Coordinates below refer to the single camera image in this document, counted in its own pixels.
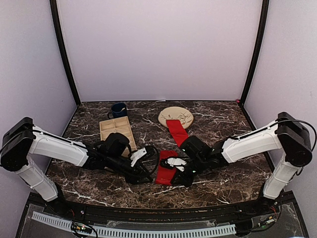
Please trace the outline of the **red santa sock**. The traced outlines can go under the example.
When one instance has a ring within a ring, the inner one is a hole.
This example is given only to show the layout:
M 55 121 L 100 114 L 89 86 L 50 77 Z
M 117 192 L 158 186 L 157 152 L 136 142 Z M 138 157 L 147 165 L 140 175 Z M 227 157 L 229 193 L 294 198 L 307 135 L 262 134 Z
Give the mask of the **red santa sock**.
M 177 157 L 177 156 L 178 154 L 175 151 L 160 151 L 159 162 L 161 162 L 163 159 L 167 159 L 169 157 Z M 155 183 L 162 184 L 162 185 L 171 185 L 171 180 L 173 179 L 175 173 L 176 173 L 176 168 L 167 169 L 159 165 Z

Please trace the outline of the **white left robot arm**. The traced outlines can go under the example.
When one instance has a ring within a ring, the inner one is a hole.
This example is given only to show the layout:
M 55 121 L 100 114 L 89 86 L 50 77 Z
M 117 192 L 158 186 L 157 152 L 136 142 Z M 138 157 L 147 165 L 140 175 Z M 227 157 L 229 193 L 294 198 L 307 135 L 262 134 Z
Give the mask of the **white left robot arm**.
M 121 133 L 111 133 L 105 141 L 87 144 L 71 141 L 33 124 L 29 117 L 23 118 L 12 127 L 2 139 L 0 165 L 5 170 L 19 175 L 31 189 L 34 189 L 59 216 L 66 216 L 70 206 L 63 194 L 31 158 L 42 155 L 71 163 L 87 170 L 110 169 L 124 175 L 131 184 L 152 182 L 143 160 L 159 157 L 154 146 L 145 146 L 133 151 L 129 139 Z

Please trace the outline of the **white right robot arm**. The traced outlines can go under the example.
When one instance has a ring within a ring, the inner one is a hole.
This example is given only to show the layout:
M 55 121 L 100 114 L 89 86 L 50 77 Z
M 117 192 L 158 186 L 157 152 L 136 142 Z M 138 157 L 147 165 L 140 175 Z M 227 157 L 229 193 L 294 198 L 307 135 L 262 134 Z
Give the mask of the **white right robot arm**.
M 162 159 L 160 165 L 170 170 L 176 168 L 178 171 L 172 182 L 189 187 L 195 175 L 206 169 L 221 168 L 258 153 L 281 149 L 282 157 L 264 183 L 261 198 L 253 203 L 253 211 L 263 215 L 272 207 L 272 200 L 280 195 L 295 173 L 313 158 L 315 146 L 311 144 L 309 131 L 304 124 L 304 121 L 281 112 L 268 125 L 221 140 L 213 147 L 196 136 L 189 136 L 179 147 L 187 156 L 168 157 Z

